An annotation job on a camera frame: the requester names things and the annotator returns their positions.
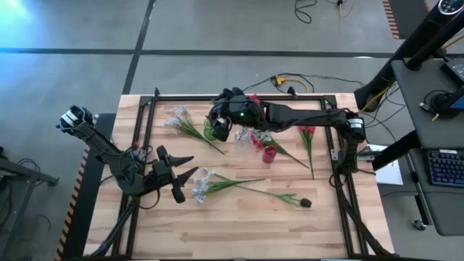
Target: blue keyboard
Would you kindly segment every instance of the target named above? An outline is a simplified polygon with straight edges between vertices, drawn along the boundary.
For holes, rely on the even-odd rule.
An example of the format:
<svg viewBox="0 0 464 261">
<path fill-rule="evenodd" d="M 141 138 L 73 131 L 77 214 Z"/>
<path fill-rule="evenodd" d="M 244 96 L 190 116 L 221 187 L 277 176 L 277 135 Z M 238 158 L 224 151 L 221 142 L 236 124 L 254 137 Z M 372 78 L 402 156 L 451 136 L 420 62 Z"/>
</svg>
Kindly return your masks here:
<svg viewBox="0 0 464 261">
<path fill-rule="evenodd" d="M 464 154 L 426 152 L 431 183 L 464 187 Z"/>
</svg>

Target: concrete floor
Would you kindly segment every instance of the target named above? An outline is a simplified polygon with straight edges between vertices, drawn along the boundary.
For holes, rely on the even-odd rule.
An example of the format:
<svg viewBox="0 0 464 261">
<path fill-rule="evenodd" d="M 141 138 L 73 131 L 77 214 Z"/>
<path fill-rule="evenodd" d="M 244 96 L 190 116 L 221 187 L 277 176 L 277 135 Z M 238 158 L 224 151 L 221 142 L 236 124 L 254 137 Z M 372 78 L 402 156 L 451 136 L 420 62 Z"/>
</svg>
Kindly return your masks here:
<svg viewBox="0 0 464 261">
<path fill-rule="evenodd" d="M 132 49 L 149 0 L 33 1 L 0 0 L 0 48 Z M 330 52 L 330 57 L 226 57 L 142 55 L 131 94 L 217 93 L 244 87 L 276 73 L 330 75 L 367 83 L 385 59 L 342 57 L 342 52 L 391 53 L 393 39 L 381 1 L 358 0 L 344 20 L 333 4 L 319 1 L 308 9 L 313 23 L 298 21 L 288 0 L 158 0 L 144 49 L 271 50 Z M 452 52 L 464 53 L 464 42 Z M 22 232 L 32 241 L 16 241 L 6 260 L 56 254 L 84 143 L 54 126 L 71 104 L 95 113 L 116 112 L 133 56 L 128 54 L 0 54 L 0 144 L 12 160 L 33 158 L 43 172 L 60 177 L 56 187 L 40 186 L 31 199 Z M 316 92 L 352 92 L 355 83 L 314 79 Z M 256 93 L 274 93 L 271 86 Z M 402 102 L 398 91 L 392 99 Z M 386 103 L 378 114 L 388 117 L 398 106 Z M 407 110 L 386 125 L 396 138 L 413 129 Z M 368 129 L 369 141 L 390 144 L 383 127 Z M 412 197 L 386 197 L 384 209 L 398 254 L 461 260 L 464 237 L 442 237 L 433 227 L 410 226 L 419 213 Z M 36 222 L 37 214 L 52 222 Z"/>
</svg>

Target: white paper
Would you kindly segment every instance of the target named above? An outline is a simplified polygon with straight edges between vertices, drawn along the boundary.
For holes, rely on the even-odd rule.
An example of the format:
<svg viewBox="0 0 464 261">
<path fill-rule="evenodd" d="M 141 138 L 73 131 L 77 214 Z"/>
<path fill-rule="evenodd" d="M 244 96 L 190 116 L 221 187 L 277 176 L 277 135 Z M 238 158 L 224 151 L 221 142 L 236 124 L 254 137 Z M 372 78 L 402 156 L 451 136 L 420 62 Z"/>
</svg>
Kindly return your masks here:
<svg viewBox="0 0 464 261">
<path fill-rule="evenodd" d="M 374 152 L 383 151 L 386 146 L 368 144 L 370 149 Z M 389 163 L 387 166 L 376 171 L 376 180 L 380 184 L 393 184 L 402 185 L 403 179 L 401 177 L 401 171 L 399 171 L 399 163 L 397 160 Z"/>
</svg>

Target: desk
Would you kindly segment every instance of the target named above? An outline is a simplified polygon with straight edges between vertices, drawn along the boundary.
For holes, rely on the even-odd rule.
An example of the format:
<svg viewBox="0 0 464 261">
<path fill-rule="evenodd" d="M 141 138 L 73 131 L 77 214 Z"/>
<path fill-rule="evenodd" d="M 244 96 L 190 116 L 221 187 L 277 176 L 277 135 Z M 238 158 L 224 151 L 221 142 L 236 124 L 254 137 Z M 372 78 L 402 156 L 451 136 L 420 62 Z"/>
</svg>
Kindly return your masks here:
<svg viewBox="0 0 464 261">
<path fill-rule="evenodd" d="M 460 113 L 454 118 L 439 117 L 432 122 L 432 115 L 419 107 L 423 97 L 430 91 L 438 89 L 454 92 L 457 90 L 458 86 L 440 70 L 443 64 L 444 62 L 441 60 L 430 60 L 424 62 L 419 71 L 412 71 L 405 67 L 403 61 L 391 63 L 415 130 L 385 149 L 379 157 L 376 157 L 373 167 L 374 170 L 377 170 L 409 152 L 410 161 L 415 168 L 415 176 L 417 176 L 416 181 L 425 191 L 424 194 L 420 193 L 419 195 L 421 199 L 425 200 L 422 204 L 425 213 L 421 214 L 431 215 L 431 224 L 435 225 L 440 235 L 463 236 L 464 225 L 461 221 L 464 218 L 464 209 L 462 208 L 464 197 L 458 194 L 427 192 L 464 193 L 464 189 L 431 186 L 428 182 L 428 173 L 421 150 L 418 149 L 464 149 L 464 139 L 462 139 L 464 113 Z"/>
<path fill-rule="evenodd" d="M 340 107 L 356 110 L 353 94 L 337 94 L 336 98 Z M 112 134 L 119 148 L 131 145 L 139 99 L 140 96 L 130 95 L 122 96 L 120 100 Z M 297 109 L 320 109 L 320 105 L 314 101 L 273 102 L 288 104 Z M 133 258 L 346 257 L 336 192 L 328 184 L 331 163 L 323 128 L 316 130 L 312 143 L 313 180 L 308 169 L 288 157 L 277 155 L 274 163 L 266 165 L 259 152 L 236 149 L 232 134 L 225 143 L 215 141 L 215 145 L 225 151 L 226 155 L 221 155 L 201 141 L 176 136 L 173 129 L 163 128 L 162 124 L 171 118 L 173 107 L 182 105 L 188 107 L 199 131 L 202 131 L 204 116 L 212 106 L 207 101 L 156 103 L 150 144 L 154 148 L 164 145 L 173 156 L 195 156 L 189 163 L 177 167 L 177 174 L 200 166 L 236 180 L 265 178 L 264 181 L 250 183 L 248 186 L 274 193 L 298 193 L 299 196 L 311 199 L 313 204 L 310 209 L 299 209 L 266 195 L 228 188 L 213 195 L 204 204 L 197 205 L 191 195 L 193 181 L 189 181 L 183 189 L 186 202 L 176 204 L 170 187 L 166 187 L 161 190 L 161 200 L 154 209 L 140 210 L 138 214 Z M 234 126 L 231 133 L 239 128 Z M 297 128 L 275 133 L 274 138 L 290 154 L 305 163 L 309 162 Z M 149 160 L 154 157 L 154 154 L 150 154 Z M 369 165 L 361 162 L 359 168 L 370 170 Z M 103 178 L 108 175 L 109 168 L 105 167 Z M 197 172 L 193 178 L 201 175 Z M 354 182 L 363 221 L 382 245 L 393 252 L 375 176 L 356 173 Z M 121 193 L 113 180 L 100 186 L 88 233 L 86 254 L 100 245 L 115 224 Z M 152 205 L 156 197 L 156 193 L 143 196 L 141 205 Z M 354 226 L 351 226 L 355 249 L 359 252 Z M 124 251 L 124 247 L 123 240 L 121 251 Z"/>
</svg>

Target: wooden tabletop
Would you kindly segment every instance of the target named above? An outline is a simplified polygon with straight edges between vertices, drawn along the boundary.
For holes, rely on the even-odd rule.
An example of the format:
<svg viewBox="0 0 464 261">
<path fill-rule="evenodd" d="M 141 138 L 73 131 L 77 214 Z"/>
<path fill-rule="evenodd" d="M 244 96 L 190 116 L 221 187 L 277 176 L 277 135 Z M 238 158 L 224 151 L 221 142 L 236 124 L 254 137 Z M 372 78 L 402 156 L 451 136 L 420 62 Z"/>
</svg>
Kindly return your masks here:
<svg viewBox="0 0 464 261">
<path fill-rule="evenodd" d="M 339 107 L 357 111 L 353 94 L 336 95 Z M 119 148 L 131 145 L 138 101 L 140 96 L 122 96 L 117 111 L 112 137 Z M 277 101 L 295 109 L 320 109 L 318 101 Z M 203 204 L 196 204 L 191 190 L 191 179 L 183 188 L 186 201 L 177 204 L 170 192 L 171 186 L 161 190 L 159 204 L 151 210 L 140 209 L 133 258 L 149 259 L 212 259 L 212 258 L 321 258 L 346 257 L 340 213 L 335 189 L 328 179 L 332 174 L 324 128 L 317 128 L 312 140 L 312 161 L 315 180 L 311 172 L 293 159 L 277 155 L 274 163 L 262 162 L 262 152 L 255 149 L 236 148 L 232 133 L 240 129 L 234 126 L 227 142 L 213 141 L 225 155 L 212 149 L 205 142 L 187 136 L 177 136 L 171 128 L 162 124 L 171 118 L 173 107 L 186 106 L 195 127 L 203 131 L 204 116 L 212 104 L 206 101 L 157 102 L 150 144 L 156 148 L 164 145 L 171 155 L 195 158 L 174 169 L 181 174 L 191 167 L 207 167 L 234 180 L 265 178 L 246 186 L 271 193 L 295 193 L 312 201 L 310 209 L 296 208 L 277 198 L 227 188 L 208 197 Z M 144 137 L 142 125 L 141 137 Z M 274 133 L 279 144 L 297 159 L 309 164 L 307 152 L 297 128 Z M 156 157 L 149 155 L 148 160 Z M 371 164 L 359 162 L 359 168 L 372 171 Z M 106 166 L 103 178 L 110 175 Z M 197 171 L 192 178 L 202 177 Z M 381 244 L 393 252 L 392 241 L 386 223 L 384 209 L 374 175 L 353 175 L 362 220 Z M 99 194 L 85 253 L 94 251 L 116 223 L 122 191 L 114 180 L 100 186 Z M 157 199 L 156 193 L 143 196 L 142 206 L 150 206 Z M 359 252 L 354 225 L 352 238 Z"/>
</svg>

